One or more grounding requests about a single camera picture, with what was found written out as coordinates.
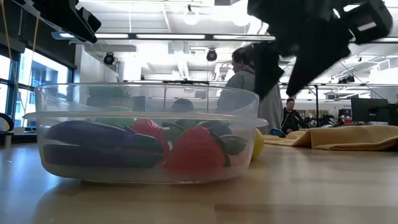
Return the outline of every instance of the clear plastic container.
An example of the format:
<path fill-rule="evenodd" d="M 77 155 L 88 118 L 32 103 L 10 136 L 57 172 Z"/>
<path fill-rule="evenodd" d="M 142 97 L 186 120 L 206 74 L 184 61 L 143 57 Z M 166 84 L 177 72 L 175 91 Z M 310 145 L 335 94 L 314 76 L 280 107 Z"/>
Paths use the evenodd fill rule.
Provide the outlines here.
<path fill-rule="evenodd" d="M 101 182 L 203 183 L 249 166 L 259 97 L 201 85 L 86 83 L 35 89 L 43 167 Z"/>

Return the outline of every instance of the robotic arm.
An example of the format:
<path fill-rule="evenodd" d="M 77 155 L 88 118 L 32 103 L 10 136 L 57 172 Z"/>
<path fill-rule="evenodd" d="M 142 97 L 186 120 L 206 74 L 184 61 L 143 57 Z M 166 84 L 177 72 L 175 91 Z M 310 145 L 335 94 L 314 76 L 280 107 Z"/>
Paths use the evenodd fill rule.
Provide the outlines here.
<path fill-rule="evenodd" d="M 351 4 L 359 6 L 345 12 L 343 8 Z M 275 37 L 275 42 L 255 44 L 253 49 L 258 65 L 254 91 L 261 98 L 283 74 L 277 65 L 279 55 L 297 56 L 287 87 L 287 94 L 294 96 L 349 56 L 351 40 L 367 44 L 392 29 L 392 16 L 382 0 L 249 0 L 248 14 L 268 23 L 268 33 Z"/>

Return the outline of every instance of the hair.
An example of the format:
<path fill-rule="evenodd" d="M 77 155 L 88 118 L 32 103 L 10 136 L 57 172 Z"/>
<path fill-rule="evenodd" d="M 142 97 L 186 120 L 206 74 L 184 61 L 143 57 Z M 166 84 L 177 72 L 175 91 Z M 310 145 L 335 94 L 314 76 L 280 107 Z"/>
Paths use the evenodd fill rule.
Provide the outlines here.
<path fill-rule="evenodd" d="M 253 61 L 251 60 L 252 50 L 252 45 L 240 47 L 232 53 L 232 60 L 238 63 L 242 62 L 245 65 L 253 67 Z"/>
<path fill-rule="evenodd" d="M 194 109 L 193 103 L 190 100 L 183 98 L 174 101 L 174 104 L 172 105 L 172 110 L 176 113 L 186 113 L 193 111 Z"/>
<path fill-rule="evenodd" d="M 290 101 L 295 102 L 293 98 L 289 98 L 289 99 L 286 100 L 286 104 L 288 104 Z"/>

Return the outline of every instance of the dark jacket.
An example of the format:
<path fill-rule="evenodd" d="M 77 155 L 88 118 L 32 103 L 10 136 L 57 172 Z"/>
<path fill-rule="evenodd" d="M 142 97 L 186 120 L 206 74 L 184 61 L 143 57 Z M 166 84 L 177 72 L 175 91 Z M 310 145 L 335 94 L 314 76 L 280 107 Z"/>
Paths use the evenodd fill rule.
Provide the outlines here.
<path fill-rule="evenodd" d="M 298 131 L 299 125 L 304 126 L 304 120 L 301 118 L 300 114 L 295 110 L 288 112 L 287 109 L 284 108 L 282 131 L 284 133 L 287 133 L 288 129 L 291 129 L 293 131 Z"/>

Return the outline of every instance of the table surface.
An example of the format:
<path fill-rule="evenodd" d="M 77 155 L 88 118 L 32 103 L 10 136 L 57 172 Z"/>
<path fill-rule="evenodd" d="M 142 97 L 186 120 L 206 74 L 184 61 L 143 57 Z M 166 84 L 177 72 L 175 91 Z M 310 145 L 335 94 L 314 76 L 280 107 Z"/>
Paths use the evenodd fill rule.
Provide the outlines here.
<path fill-rule="evenodd" d="M 266 146 L 241 177 L 106 185 L 46 172 L 37 146 L 0 149 L 0 223 L 398 223 L 398 154 Z"/>

